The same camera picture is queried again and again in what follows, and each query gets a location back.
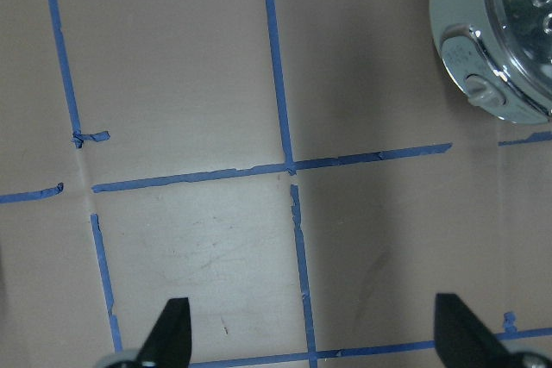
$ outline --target black object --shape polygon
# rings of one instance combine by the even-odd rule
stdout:
[[[191,318],[188,298],[169,299],[134,361],[107,368],[187,368],[191,357]]]
[[[446,368],[552,368],[533,352],[510,353],[455,294],[438,294],[435,347]]]

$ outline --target metal bolt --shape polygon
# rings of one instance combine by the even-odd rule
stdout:
[[[532,354],[524,355],[523,363],[525,368],[546,368],[546,362]]]

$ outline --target glass lid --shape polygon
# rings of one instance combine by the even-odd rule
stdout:
[[[552,0],[486,0],[486,6],[509,60],[552,97]]]

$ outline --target rice cooker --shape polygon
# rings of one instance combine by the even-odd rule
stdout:
[[[502,120],[552,117],[552,0],[430,0],[437,51],[475,106]]]

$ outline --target transparent lid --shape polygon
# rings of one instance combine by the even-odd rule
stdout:
[[[552,97],[552,0],[486,0],[486,4],[512,64]]]

